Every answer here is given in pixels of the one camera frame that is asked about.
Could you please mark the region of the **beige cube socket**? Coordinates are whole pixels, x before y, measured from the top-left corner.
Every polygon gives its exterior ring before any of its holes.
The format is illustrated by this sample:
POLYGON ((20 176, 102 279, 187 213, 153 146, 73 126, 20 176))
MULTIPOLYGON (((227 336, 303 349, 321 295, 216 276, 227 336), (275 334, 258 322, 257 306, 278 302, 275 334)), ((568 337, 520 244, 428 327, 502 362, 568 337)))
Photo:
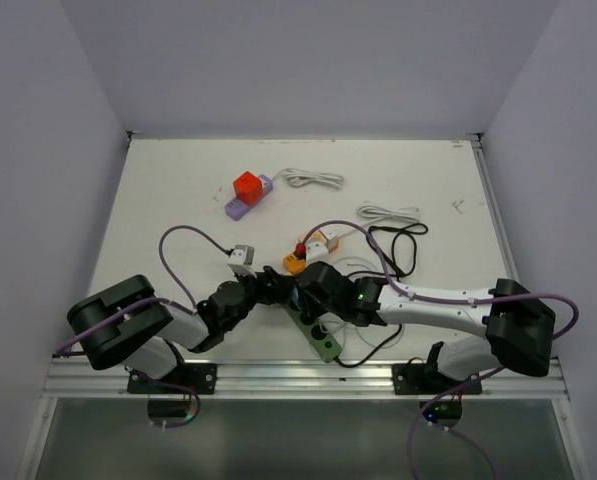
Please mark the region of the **beige cube socket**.
POLYGON ((309 245, 314 242, 322 243, 329 252, 333 252, 339 247, 340 236, 336 229, 331 226, 321 227, 309 237, 306 244, 309 245))

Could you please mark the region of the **red cube socket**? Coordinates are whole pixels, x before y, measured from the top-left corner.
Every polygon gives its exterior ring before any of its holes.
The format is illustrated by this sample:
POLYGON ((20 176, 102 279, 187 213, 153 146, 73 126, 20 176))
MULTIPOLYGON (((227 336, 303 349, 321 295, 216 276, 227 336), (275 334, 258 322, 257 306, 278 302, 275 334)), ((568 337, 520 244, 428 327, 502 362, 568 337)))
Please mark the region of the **red cube socket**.
POLYGON ((263 196, 264 190, 261 179, 245 171, 233 181, 236 198, 247 206, 255 205, 263 196))

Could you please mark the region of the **light blue usb charger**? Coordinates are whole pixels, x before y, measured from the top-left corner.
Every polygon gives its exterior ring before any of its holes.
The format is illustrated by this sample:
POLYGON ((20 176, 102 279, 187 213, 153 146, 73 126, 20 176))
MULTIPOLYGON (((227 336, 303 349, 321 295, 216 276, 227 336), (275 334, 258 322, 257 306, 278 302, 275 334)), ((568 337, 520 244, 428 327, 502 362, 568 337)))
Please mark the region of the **light blue usb charger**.
POLYGON ((300 294, 297 289, 294 289, 291 294, 291 305, 295 310, 301 309, 300 294))

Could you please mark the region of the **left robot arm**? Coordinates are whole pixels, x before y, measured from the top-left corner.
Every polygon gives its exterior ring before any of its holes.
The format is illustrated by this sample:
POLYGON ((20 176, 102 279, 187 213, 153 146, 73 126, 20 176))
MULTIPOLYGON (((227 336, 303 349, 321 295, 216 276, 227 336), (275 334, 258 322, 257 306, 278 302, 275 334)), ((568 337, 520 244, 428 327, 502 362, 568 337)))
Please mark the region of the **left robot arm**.
POLYGON ((256 305, 288 303, 295 285, 293 277, 265 266, 222 283, 192 311, 157 296, 146 276, 134 275, 71 307, 67 322, 74 338, 58 353, 80 344, 93 369, 131 365, 163 392, 175 392, 185 383, 186 369, 170 342, 204 353, 222 343, 256 305))

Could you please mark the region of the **green power strip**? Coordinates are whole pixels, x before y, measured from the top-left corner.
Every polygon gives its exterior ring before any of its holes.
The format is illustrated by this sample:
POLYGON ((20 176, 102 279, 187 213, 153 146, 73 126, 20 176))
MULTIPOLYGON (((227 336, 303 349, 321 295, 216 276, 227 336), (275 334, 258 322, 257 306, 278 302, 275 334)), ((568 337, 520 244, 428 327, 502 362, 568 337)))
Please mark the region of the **green power strip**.
POLYGON ((341 354, 342 346, 330 331, 326 330, 316 317, 301 311, 293 304, 286 304, 283 309, 313 348, 316 355, 324 363, 334 362, 341 354))

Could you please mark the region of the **purple usb hub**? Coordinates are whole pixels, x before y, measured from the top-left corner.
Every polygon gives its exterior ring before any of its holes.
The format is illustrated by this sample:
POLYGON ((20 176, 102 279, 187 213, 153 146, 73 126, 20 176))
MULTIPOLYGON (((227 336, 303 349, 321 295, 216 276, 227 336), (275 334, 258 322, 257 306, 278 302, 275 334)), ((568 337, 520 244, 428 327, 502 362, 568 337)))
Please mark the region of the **purple usb hub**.
POLYGON ((225 204, 224 210, 229 218, 239 221, 273 191, 273 180, 245 171, 233 181, 233 190, 234 197, 225 204))

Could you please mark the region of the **aluminium front rail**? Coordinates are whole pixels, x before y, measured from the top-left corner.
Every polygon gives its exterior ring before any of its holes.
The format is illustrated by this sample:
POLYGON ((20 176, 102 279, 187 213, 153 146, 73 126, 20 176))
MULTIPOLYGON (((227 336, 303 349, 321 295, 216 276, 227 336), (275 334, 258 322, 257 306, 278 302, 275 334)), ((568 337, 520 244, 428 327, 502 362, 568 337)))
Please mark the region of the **aluminium front rail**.
MULTIPOLYGON (((251 361, 222 363, 207 377, 215 399, 391 399, 396 393, 391 366, 371 362, 344 369, 315 361, 251 361)), ((80 359, 54 360, 45 377, 44 398, 120 398, 129 394, 129 374, 121 367, 95 371, 80 359)), ((507 370, 482 381, 476 400, 562 400, 568 389, 558 363, 544 378, 521 376, 507 370)))

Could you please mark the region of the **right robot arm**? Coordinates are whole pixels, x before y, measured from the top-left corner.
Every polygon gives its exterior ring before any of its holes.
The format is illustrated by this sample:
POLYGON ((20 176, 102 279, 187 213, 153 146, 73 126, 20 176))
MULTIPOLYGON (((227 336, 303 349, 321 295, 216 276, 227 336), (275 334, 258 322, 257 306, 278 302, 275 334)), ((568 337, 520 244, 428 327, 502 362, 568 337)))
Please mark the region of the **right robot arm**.
POLYGON ((464 333, 432 348, 423 379, 446 392, 485 370, 506 368, 529 377, 549 372, 555 313, 519 283, 497 280, 490 289, 435 290, 378 277, 351 280, 316 262, 296 280, 308 313, 333 314, 357 327, 422 325, 464 333))

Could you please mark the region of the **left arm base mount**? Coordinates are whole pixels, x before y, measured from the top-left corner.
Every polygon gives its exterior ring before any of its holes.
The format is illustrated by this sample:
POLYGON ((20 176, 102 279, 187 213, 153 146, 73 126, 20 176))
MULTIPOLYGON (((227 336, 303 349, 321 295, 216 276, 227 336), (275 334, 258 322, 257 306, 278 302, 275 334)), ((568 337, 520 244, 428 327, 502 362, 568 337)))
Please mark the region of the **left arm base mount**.
POLYGON ((213 395, 217 380, 217 366, 213 363, 185 363, 175 367, 161 379, 149 380, 144 374, 131 371, 127 392, 139 395, 187 394, 213 395))

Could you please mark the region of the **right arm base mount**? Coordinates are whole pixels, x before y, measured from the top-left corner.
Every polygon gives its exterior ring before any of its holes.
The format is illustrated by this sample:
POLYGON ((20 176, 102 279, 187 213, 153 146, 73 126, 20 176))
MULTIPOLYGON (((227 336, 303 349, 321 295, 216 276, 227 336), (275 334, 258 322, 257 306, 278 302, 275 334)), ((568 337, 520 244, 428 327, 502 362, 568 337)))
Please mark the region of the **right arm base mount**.
POLYGON ((437 395, 461 386, 459 393, 479 395, 482 393, 480 380, 467 377, 453 380, 438 371, 438 357, 444 342, 432 345, 427 359, 416 363, 413 359, 391 366, 391 378, 396 395, 437 395))

